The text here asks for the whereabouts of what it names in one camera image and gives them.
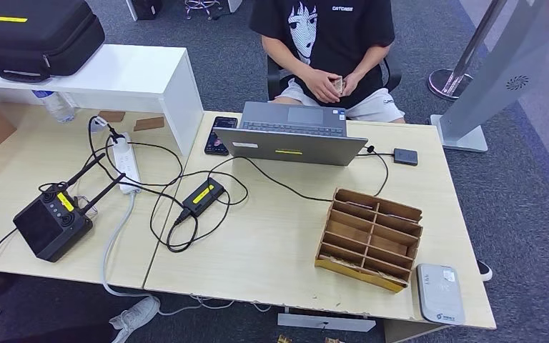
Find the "laptop lid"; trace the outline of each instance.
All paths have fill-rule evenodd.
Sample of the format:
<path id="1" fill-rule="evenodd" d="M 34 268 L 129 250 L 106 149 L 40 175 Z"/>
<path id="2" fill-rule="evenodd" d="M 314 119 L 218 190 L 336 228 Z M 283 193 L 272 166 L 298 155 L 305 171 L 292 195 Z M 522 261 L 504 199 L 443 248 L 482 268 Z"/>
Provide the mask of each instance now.
<path id="1" fill-rule="evenodd" d="M 367 139 L 214 128 L 232 156 L 347 166 Z"/>

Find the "case handle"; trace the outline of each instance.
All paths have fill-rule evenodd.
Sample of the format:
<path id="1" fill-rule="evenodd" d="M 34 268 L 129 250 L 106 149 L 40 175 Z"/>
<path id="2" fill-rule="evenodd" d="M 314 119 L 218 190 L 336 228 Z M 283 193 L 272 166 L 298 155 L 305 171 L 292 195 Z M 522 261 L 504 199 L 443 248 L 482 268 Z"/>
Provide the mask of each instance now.
<path id="1" fill-rule="evenodd" d="M 41 81 L 49 79 L 49 73 L 41 71 L 40 74 L 29 75 L 29 74 L 19 74 L 16 72 L 5 71 L 0 68 L 0 77 L 5 80 L 15 81 L 15 82 L 26 82 L 29 84 L 36 84 Z"/>

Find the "black phone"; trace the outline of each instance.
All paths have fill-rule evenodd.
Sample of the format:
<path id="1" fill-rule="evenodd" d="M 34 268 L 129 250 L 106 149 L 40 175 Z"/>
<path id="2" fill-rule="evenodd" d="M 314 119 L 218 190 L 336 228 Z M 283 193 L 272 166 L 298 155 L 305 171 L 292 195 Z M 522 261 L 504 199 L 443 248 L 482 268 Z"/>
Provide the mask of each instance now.
<path id="1" fill-rule="evenodd" d="M 228 149 L 226 149 L 213 130 L 215 127 L 228 127 L 234 129 L 237 127 L 237 118 L 217 116 L 212 125 L 212 132 L 209 134 L 207 144 L 205 144 L 205 154 L 228 156 Z"/>

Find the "laptop keyboard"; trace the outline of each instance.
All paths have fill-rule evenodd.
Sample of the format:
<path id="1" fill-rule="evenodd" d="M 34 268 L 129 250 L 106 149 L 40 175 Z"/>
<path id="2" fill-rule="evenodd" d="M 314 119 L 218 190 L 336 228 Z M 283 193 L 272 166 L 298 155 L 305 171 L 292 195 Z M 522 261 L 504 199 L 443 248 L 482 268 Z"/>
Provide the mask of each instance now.
<path id="1" fill-rule="evenodd" d="M 317 136 L 344 137 L 342 129 L 335 129 L 332 127 L 270 124 L 258 123 L 255 121 L 243 122 L 243 126 L 241 127 L 241 129 L 253 131 L 287 132 L 289 134 L 313 134 Z"/>

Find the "sneaker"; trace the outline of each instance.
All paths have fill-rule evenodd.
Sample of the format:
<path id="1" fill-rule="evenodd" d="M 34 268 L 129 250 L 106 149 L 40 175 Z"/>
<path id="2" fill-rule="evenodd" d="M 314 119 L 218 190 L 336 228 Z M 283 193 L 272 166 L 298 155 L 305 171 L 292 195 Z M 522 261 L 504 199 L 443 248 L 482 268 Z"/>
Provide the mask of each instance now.
<path id="1" fill-rule="evenodd" d="M 131 309 L 126 309 L 120 315 L 110 319 L 109 323 L 115 329 L 121 330 L 112 343 L 125 342 L 135 329 L 143 327 L 157 315 L 160 306 L 161 303 L 156 297 L 146 297 Z"/>
<path id="2" fill-rule="evenodd" d="M 483 279 L 483 282 L 491 280 L 493 277 L 493 270 L 483 263 L 482 261 L 477 260 L 477 265 L 479 266 L 479 272 L 481 272 L 481 278 Z"/>

